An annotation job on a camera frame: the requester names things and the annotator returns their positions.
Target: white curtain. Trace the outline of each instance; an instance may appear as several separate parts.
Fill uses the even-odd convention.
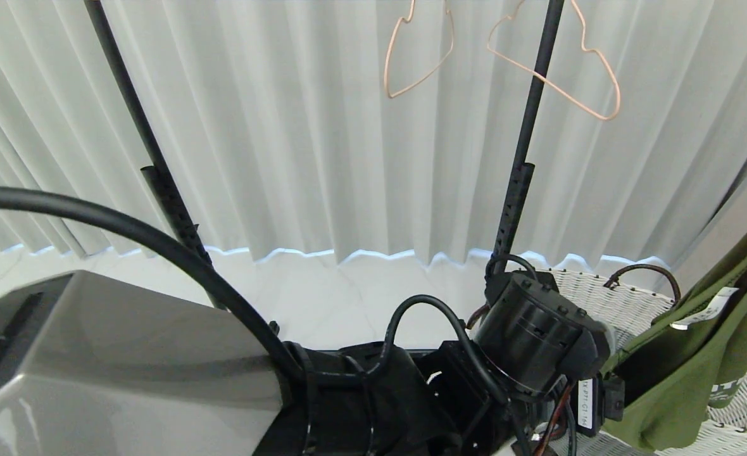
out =
[[[463,260],[469,249],[493,246],[530,76],[489,54],[486,35],[515,1],[451,0],[453,54],[396,100],[382,93],[382,67],[408,0],[103,4],[204,243],[249,248],[256,259],[276,248],[338,258],[415,249],[426,262],[440,251]],[[44,147],[54,160],[81,154],[90,172],[56,172],[73,179],[75,193],[106,194],[109,205],[159,224],[138,175],[148,156],[126,125],[112,76],[102,74],[89,18],[69,20],[78,8],[57,2],[56,18],[32,20],[28,10],[43,3],[0,2],[0,15],[12,17],[0,20],[0,55],[20,53],[7,58],[11,70],[0,64],[0,86],[14,87],[7,102],[18,103],[0,104],[0,116],[26,106],[28,128],[56,139]],[[545,91],[529,154],[536,173],[513,250],[548,263],[567,254],[591,265],[602,255],[671,263],[747,159],[747,2],[582,3],[588,46],[604,50],[619,77],[622,112],[601,123]],[[532,66],[544,10],[545,2],[527,2],[498,32],[498,49]],[[20,38],[3,40],[6,26]],[[51,34],[41,37],[40,27]],[[437,63],[449,32],[440,1],[417,4],[396,43],[395,89]],[[61,33],[63,46],[54,37]],[[607,112],[611,86],[599,61],[579,52],[579,34],[566,3],[548,75]],[[33,87],[18,89],[27,84],[15,78]],[[81,83],[84,90],[64,93]],[[81,127],[53,118],[70,110],[88,116],[85,147],[76,147]],[[61,142],[70,133],[73,148]],[[101,161],[107,171],[95,171]],[[41,164],[27,168],[35,175]]]

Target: metal hanger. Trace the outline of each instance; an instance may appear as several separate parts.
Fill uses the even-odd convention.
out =
[[[444,61],[447,57],[449,57],[450,54],[452,54],[452,48],[455,46],[455,23],[452,21],[452,10],[449,9],[449,5],[447,3],[447,0],[444,0],[444,12],[449,17],[449,29],[451,29],[452,37],[449,41],[449,50],[446,52],[446,55],[441,59],[441,61],[432,69],[429,70],[429,73],[422,76],[420,80],[414,82],[413,84],[410,84],[408,87],[405,87],[402,90],[397,91],[396,93],[391,93],[391,87],[390,87],[390,69],[391,69],[391,54],[393,53],[393,44],[396,43],[396,36],[399,35],[399,28],[402,26],[403,23],[410,23],[410,21],[413,20],[413,12],[416,9],[416,0],[410,1],[410,11],[408,12],[407,17],[400,17],[399,20],[396,21],[396,26],[393,28],[393,34],[391,35],[391,42],[387,45],[387,54],[385,54],[385,73],[382,76],[382,83],[385,86],[385,93],[387,94],[388,98],[396,98],[396,96],[402,95],[405,92],[408,92],[408,90],[413,89],[418,84],[423,83],[423,81],[426,80],[426,78],[429,78],[432,73],[436,72],[438,68],[442,66]]]
[[[524,2],[525,0],[520,0],[520,3],[517,4],[515,11],[513,11],[512,14],[505,15],[503,18],[501,18],[501,20],[498,20],[498,22],[494,24],[494,27],[492,27],[492,30],[489,32],[489,38],[486,39],[486,49],[488,49],[489,52],[492,52],[492,54],[497,55],[499,58],[506,60],[508,63],[511,63],[512,65],[515,65],[516,67],[519,67],[522,70],[526,70],[526,72],[529,72],[530,74],[532,74],[533,76],[541,80],[543,83],[550,86],[551,89],[554,89],[557,92],[561,93],[562,96],[565,96],[565,98],[570,100],[570,102],[572,102],[573,104],[575,104],[576,106],[578,106],[579,108],[587,112],[589,115],[592,115],[595,118],[598,118],[599,120],[611,120],[615,118],[618,115],[620,107],[622,106],[622,90],[620,90],[620,87],[618,86],[618,80],[616,79],[616,75],[615,73],[613,73],[613,69],[610,67],[610,64],[607,62],[607,58],[605,58],[605,55],[602,54],[602,52],[599,49],[596,49],[596,48],[588,49],[587,47],[585,47],[584,38],[585,38],[585,34],[587,33],[587,24],[585,24],[584,15],[582,15],[582,11],[581,9],[579,9],[579,5],[576,4],[576,0],[570,0],[570,3],[573,6],[574,11],[576,11],[576,15],[578,15],[579,21],[582,23],[582,43],[581,43],[582,52],[591,53],[591,54],[595,54],[599,56],[601,63],[605,66],[605,70],[607,70],[607,74],[610,76],[610,80],[613,82],[613,87],[616,92],[616,108],[614,109],[613,113],[611,113],[611,115],[608,115],[608,116],[600,115],[599,113],[595,112],[594,110],[582,104],[582,102],[573,98],[573,96],[571,96],[564,90],[560,89],[559,86],[557,86],[556,84],[548,80],[544,75],[541,75],[535,72],[535,70],[530,69],[529,67],[519,63],[518,61],[512,60],[511,58],[508,58],[505,55],[500,54],[499,52],[497,52],[497,50],[492,48],[492,35],[494,34],[494,31],[498,29],[501,23],[506,22],[507,20],[513,20],[515,17],[517,17],[517,12],[519,11],[520,6],[523,5]]]

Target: copper wire hanger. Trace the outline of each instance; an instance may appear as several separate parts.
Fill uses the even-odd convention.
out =
[[[580,101],[578,101],[575,98],[573,98],[573,96],[571,96],[570,94],[568,94],[564,90],[560,89],[559,86],[557,86],[556,84],[554,84],[553,82],[551,82],[550,80],[548,80],[547,78],[545,78],[544,75],[541,75],[541,74],[535,72],[535,70],[530,69],[529,67],[527,67],[527,66],[519,63],[518,61],[511,60],[510,58],[506,57],[505,55],[500,54],[499,52],[497,52],[497,50],[492,49],[492,35],[494,34],[494,31],[498,29],[498,27],[500,26],[501,23],[503,23],[503,22],[505,22],[507,20],[513,20],[515,17],[517,17],[517,12],[519,11],[520,6],[523,5],[524,2],[525,2],[525,0],[520,0],[520,3],[517,4],[517,6],[515,8],[515,11],[513,11],[513,13],[511,15],[505,15],[503,18],[501,18],[501,20],[498,20],[498,22],[494,24],[494,27],[492,27],[491,32],[489,32],[489,38],[486,39],[486,49],[488,49],[489,52],[492,52],[492,54],[497,55],[499,58],[502,58],[503,60],[506,60],[508,63],[511,63],[511,64],[515,65],[516,67],[519,67],[519,68],[521,68],[523,70],[526,70],[526,72],[529,72],[530,74],[532,74],[533,76],[535,76],[536,78],[538,78],[539,80],[541,80],[543,83],[545,83],[548,86],[550,86],[551,89],[554,89],[557,92],[559,92],[562,95],[564,95],[565,98],[567,98],[568,100],[570,100],[570,102],[572,102],[573,104],[575,104],[576,106],[578,106],[579,108],[581,108],[582,110],[584,110],[585,112],[587,112],[589,115],[592,115],[595,118],[598,118],[599,120],[611,120],[611,119],[615,118],[618,115],[618,112],[619,112],[620,108],[622,107],[622,90],[618,86],[618,80],[616,79],[616,75],[615,75],[615,73],[613,73],[613,69],[610,67],[610,64],[607,62],[607,58],[605,58],[605,55],[602,54],[602,52],[599,49],[596,49],[596,48],[588,49],[587,47],[585,47],[584,38],[585,38],[585,34],[587,33],[587,24],[585,24],[584,15],[582,15],[582,11],[581,11],[581,9],[579,9],[579,5],[576,4],[576,0],[570,0],[570,3],[573,6],[574,11],[576,11],[576,15],[578,15],[579,21],[582,23],[582,44],[581,44],[581,46],[582,46],[582,52],[593,53],[593,54],[599,56],[599,59],[601,60],[602,64],[604,64],[604,66],[605,66],[605,70],[607,70],[607,74],[610,76],[610,80],[613,82],[613,87],[614,87],[615,92],[616,92],[616,109],[613,111],[613,113],[611,113],[611,115],[608,115],[608,116],[600,115],[599,113],[597,113],[594,110],[588,108],[587,106],[584,106],[584,104],[582,104]]]
[[[422,78],[413,84],[410,84],[408,87],[405,87],[402,90],[397,91],[396,93],[391,93],[391,86],[390,86],[390,72],[391,72],[391,54],[393,53],[393,44],[396,43],[396,36],[399,35],[399,28],[402,26],[403,23],[410,23],[410,21],[413,20],[413,12],[416,9],[416,0],[410,0],[410,11],[408,12],[407,17],[400,17],[399,20],[396,21],[396,26],[393,28],[393,34],[391,35],[391,43],[387,45],[387,54],[385,54],[385,73],[382,76],[382,83],[385,86],[385,93],[387,94],[388,98],[396,98],[396,96],[402,95],[405,92],[408,92],[408,90],[413,89],[418,84],[423,83],[423,81],[426,80],[426,78],[429,78],[432,73],[436,72],[438,68],[442,66],[444,61],[447,57],[449,57],[450,54],[452,54],[452,48],[455,46],[455,22],[452,21],[452,10],[449,9],[449,4],[447,3],[447,0],[444,0],[444,12],[449,17],[449,29],[451,29],[452,37],[449,41],[449,50],[446,52],[446,55],[441,59],[441,61],[432,69],[429,70],[429,73],[422,76]]]

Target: rose gold hanger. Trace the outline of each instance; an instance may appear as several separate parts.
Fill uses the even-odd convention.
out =
[[[396,26],[393,28],[393,35],[391,35],[391,43],[387,45],[387,54],[385,54],[385,74],[382,76],[382,81],[385,86],[385,93],[387,94],[388,98],[396,98],[396,96],[402,95],[405,92],[408,92],[408,90],[413,89],[418,84],[423,83],[423,81],[426,80],[426,78],[429,78],[432,73],[436,72],[438,68],[442,66],[444,61],[447,57],[449,57],[450,54],[452,54],[452,48],[455,46],[455,23],[452,21],[452,10],[449,9],[449,6],[447,4],[447,0],[444,0],[444,12],[449,17],[449,29],[451,29],[452,37],[451,41],[449,42],[449,50],[446,52],[446,55],[441,59],[441,61],[432,69],[429,70],[429,73],[422,76],[422,78],[413,84],[410,84],[408,87],[405,87],[402,90],[397,91],[396,93],[391,93],[391,86],[390,86],[390,72],[391,72],[391,54],[393,53],[393,44],[396,43],[396,35],[399,35],[399,28],[402,26],[403,23],[410,23],[410,21],[413,20],[413,12],[416,9],[416,0],[410,1],[410,12],[408,12],[408,17],[400,17],[399,20],[396,21]]]
[[[494,34],[494,31],[498,29],[498,27],[500,26],[501,23],[503,23],[503,22],[505,22],[507,20],[513,20],[515,17],[517,17],[517,12],[519,11],[520,6],[523,5],[524,2],[525,2],[525,0],[520,0],[520,3],[517,4],[517,6],[515,8],[515,11],[511,15],[505,15],[503,18],[501,18],[501,20],[498,20],[498,22],[494,24],[494,27],[492,27],[492,31],[489,32],[489,38],[486,39],[486,49],[488,49],[489,52],[492,52],[492,54],[497,55],[499,58],[502,58],[503,60],[506,60],[508,63],[511,63],[511,64],[513,64],[515,66],[518,66],[519,68],[521,68],[523,70],[526,70],[526,72],[529,72],[530,74],[532,74],[533,76],[535,76],[536,78],[538,78],[539,80],[541,80],[543,83],[545,83],[548,86],[550,86],[551,89],[554,89],[557,92],[559,92],[562,95],[564,95],[565,98],[567,98],[568,100],[570,100],[573,104],[575,104],[579,108],[583,109],[589,115],[592,115],[592,116],[598,118],[599,120],[611,120],[611,119],[615,118],[618,115],[620,107],[622,107],[622,90],[618,86],[618,80],[616,79],[616,75],[613,73],[613,69],[610,67],[610,64],[607,62],[607,58],[605,58],[605,55],[602,54],[602,52],[599,49],[595,49],[595,48],[588,49],[587,47],[585,47],[584,37],[585,37],[585,34],[587,33],[587,24],[585,24],[584,15],[582,15],[582,11],[581,11],[581,9],[579,9],[579,5],[576,4],[576,0],[570,0],[570,3],[573,6],[574,10],[576,11],[576,15],[579,16],[579,21],[582,23],[582,52],[593,53],[593,54],[599,56],[599,59],[601,60],[602,64],[604,64],[604,66],[605,66],[605,70],[607,70],[607,74],[610,76],[610,80],[613,82],[613,87],[614,87],[615,92],[616,92],[616,109],[613,111],[613,113],[611,113],[611,115],[608,115],[608,116],[600,115],[599,113],[597,113],[594,110],[588,108],[587,106],[584,106],[584,104],[582,104],[581,102],[577,101],[575,98],[573,98],[573,96],[569,95],[564,90],[560,89],[559,86],[557,86],[556,84],[554,84],[553,82],[551,82],[550,80],[548,80],[547,78],[545,78],[544,75],[541,75],[541,74],[535,72],[535,70],[530,69],[529,67],[527,67],[527,66],[519,63],[518,61],[511,60],[510,58],[506,57],[505,55],[500,54],[499,52],[497,52],[497,50],[492,49],[492,35]]]

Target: basket handle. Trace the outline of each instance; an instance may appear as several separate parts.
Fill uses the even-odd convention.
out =
[[[669,272],[668,269],[662,268],[661,266],[655,266],[655,265],[646,265],[645,263],[640,263],[639,265],[629,265],[625,266],[618,271],[616,271],[610,278],[607,279],[607,282],[605,282],[606,288],[609,289],[615,289],[617,286],[620,285],[619,278],[622,277],[622,274],[626,274],[626,272],[632,271],[634,269],[649,269],[650,271],[660,272],[669,280],[669,284],[672,285],[672,294],[675,298],[675,303],[680,302],[680,286],[677,285],[677,279],[675,279],[674,275],[672,275],[671,272]]]

